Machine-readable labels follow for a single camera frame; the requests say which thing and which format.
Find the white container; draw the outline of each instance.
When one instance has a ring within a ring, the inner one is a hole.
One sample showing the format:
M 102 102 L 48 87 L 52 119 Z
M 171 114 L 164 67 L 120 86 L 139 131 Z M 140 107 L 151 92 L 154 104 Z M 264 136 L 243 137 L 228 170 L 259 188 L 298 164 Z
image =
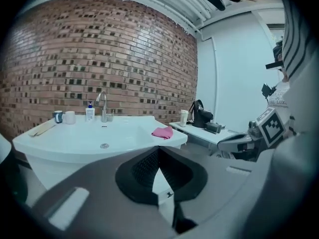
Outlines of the white container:
M 179 122 L 179 125 L 182 126 L 182 127 L 185 127 L 186 123 L 187 123 L 187 118 L 188 118 L 188 111 L 180 110 L 180 122 Z
M 89 107 L 85 109 L 85 113 L 86 113 L 86 117 L 85 117 L 86 122 L 94 121 L 95 108 L 92 107 L 91 102 Z
M 75 112 L 69 111 L 63 115 L 63 121 L 68 125 L 75 124 Z

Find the mug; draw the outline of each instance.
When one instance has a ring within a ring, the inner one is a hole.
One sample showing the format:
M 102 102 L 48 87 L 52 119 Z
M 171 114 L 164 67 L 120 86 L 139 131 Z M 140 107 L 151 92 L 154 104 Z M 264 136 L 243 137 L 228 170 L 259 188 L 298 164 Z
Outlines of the mug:
M 54 120 L 55 120 L 55 122 L 56 122 L 57 124 L 62 123 L 62 121 L 63 121 L 62 116 L 63 116 L 63 111 L 55 111 L 55 112 L 53 113 L 53 118 L 54 118 Z
M 75 112 L 74 111 L 66 112 L 63 115 L 63 119 L 65 120 L 66 124 L 69 124 L 69 125 L 75 124 Z

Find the drain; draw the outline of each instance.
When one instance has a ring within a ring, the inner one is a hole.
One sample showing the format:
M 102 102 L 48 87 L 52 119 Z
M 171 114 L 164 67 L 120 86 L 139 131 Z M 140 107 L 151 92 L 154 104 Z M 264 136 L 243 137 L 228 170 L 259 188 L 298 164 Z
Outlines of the drain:
M 102 143 L 100 148 L 101 149 L 107 149 L 108 147 L 110 147 L 107 143 Z

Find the white cup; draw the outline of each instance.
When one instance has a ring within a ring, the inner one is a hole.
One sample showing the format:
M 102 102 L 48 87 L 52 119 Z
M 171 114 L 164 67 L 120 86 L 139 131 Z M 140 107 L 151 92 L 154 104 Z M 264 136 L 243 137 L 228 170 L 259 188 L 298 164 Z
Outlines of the white cup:
M 180 110 L 180 122 L 179 122 L 179 125 L 182 126 L 182 127 L 185 127 L 186 123 L 187 123 L 187 118 L 188 118 L 188 111 Z
M 66 112 L 63 115 L 63 121 L 68 125 L 75 124 L 75 112 L 74 111 Z

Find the white sink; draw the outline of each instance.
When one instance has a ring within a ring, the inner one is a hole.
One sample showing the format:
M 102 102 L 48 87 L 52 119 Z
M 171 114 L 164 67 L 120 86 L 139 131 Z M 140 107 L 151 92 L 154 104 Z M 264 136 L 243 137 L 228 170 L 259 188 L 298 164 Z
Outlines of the white sink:
M 55 124 L 53 119 L 46 123 Z M 13 144 L 49 189 L 93 161 L 156 145 L 180 148 L 187 142 L 187 135 L 176 130 L 168 140 L 152 136 L 157 127 L 166 126 L 152 116 L 114 117 L 112 122 L 102 123 L 100 116 L 85 122 L 85 116 L 77 115 L 74 125 L 57 124 L 31 137 L 33 128 L 16 137 Z

